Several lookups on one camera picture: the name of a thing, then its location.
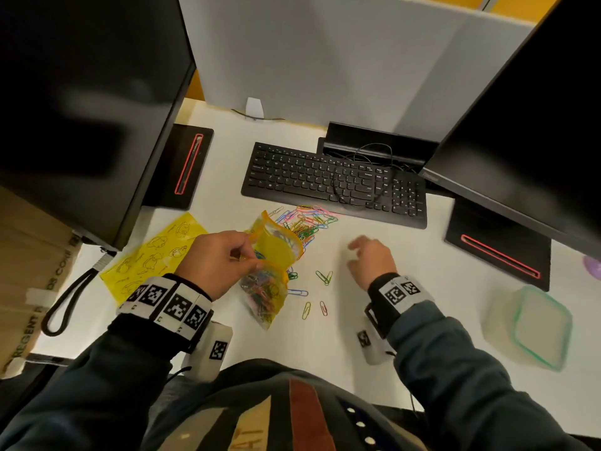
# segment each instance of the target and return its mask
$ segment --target desk surface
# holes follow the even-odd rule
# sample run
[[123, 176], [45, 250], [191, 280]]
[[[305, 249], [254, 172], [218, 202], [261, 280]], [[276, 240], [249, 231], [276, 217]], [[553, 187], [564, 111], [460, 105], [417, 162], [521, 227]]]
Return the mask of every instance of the desk surface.
[[[194, 196], [191, 214], [207, 231], [244, 230], [262, 211], [277, 203], [240, 194], [244, 172], [254, 143], [261, 141], [315, 152], [323, 128], [288, 122], [245, 120], [203, 102], [185, 100], [178, 123], [213, 128], [214, 139]], [[514, 363], [484, 340], [481, 321], [492, 297], [512, 292], [523, 284], [479, 259], [443, 242], [453, 200], [428, 195], [428, 228], [417, 230], [382, 222], [342, 216], [327, 231], [317, 234], [295, 265], [299, 278], [291, 288], [309, 291], [307, 298], [289, 296], [269, 331], [263, 331], [242, 304], [243, 293], [234, 287], [214, 304], [214, 319], [231, 326], [234, 337], [223, 367], [250, 358], [270, 358], [314, 373], [366, 401], [410, 408], [407, 389], [389, 364], [367, 365], [355, 333], [362, 327], [367, 295], [358, 289], [345, 262], [350, 240], [359, 234], [377, 237], [390, 247], [398, 270], [415, 275], [435, 298], [443, 313], [459, 319], [477, 348], [497, 357], [513, 385], [548, 409], [570, 433], [598, 436], [601, 424], [601, 282], [582, 265], [582, 255], [553, 242], [551, 294], [573, 314], [574, 329], [567, 363], [560, 373]], [[181, 212], [143, 208], [131, 241], [124, 251], [157, 233]], [[85, 246], [74, 265], [68, 285], [100, 257], [98, 248]], [[315, 270], [334, 271], [326, 287]], [[311, 313], [302, 320], [305, 302]], [[328, 315], [319, 302], [327, 304]], [[116, 303], [96, 278], [81, 295], [71, 323], [63, 335], [42, 335], [34, 352], [75, 358], [94, 341], [115, 316]], [[174, 364], [181, 363], [181, 355]]]

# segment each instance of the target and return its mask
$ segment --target monitor screen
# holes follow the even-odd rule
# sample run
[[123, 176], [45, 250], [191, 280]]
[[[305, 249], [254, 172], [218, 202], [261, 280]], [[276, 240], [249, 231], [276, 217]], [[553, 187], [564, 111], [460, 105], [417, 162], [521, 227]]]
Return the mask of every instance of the monitor screen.
[[601, 259], [596, 40], [583, 3], [558, 2], [422, 175]]
[[195, 69], [178, 0], [2, 0], [0, 184], [122, 249]]

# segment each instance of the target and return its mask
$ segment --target black keyboard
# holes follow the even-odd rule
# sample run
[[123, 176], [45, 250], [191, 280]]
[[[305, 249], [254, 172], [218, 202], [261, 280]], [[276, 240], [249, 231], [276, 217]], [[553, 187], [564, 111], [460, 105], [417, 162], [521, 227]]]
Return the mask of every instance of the black keyboard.
[[319, 205], [370, 220], [425, 229], [425, 180], [415, 173], [255, 143], [242, 194]]

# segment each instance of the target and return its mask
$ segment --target dark blue sleeve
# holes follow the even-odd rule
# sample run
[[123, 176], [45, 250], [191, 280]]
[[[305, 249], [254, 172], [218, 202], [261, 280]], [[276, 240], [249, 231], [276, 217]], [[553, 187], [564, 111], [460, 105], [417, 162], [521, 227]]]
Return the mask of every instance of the dark blue sleeve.
[[397, 351], [397, 373], [424, 407], [441, 449], [588, 449], [515, 391], [500, 362], [474, 348], [461, 323], [433, 302], [401, 314], [388, 341]]
[[109, 331], [13, 418], [0, 450], [137, 449], [170, 369]]

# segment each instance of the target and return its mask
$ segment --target gray partition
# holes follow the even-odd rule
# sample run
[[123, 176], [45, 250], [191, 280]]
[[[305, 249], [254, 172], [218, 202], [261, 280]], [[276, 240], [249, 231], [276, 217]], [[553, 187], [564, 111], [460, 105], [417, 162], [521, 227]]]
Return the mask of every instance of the gray partition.
[[533, 25], [425, 0], [180, 0], [208, 103], [440, 141]]

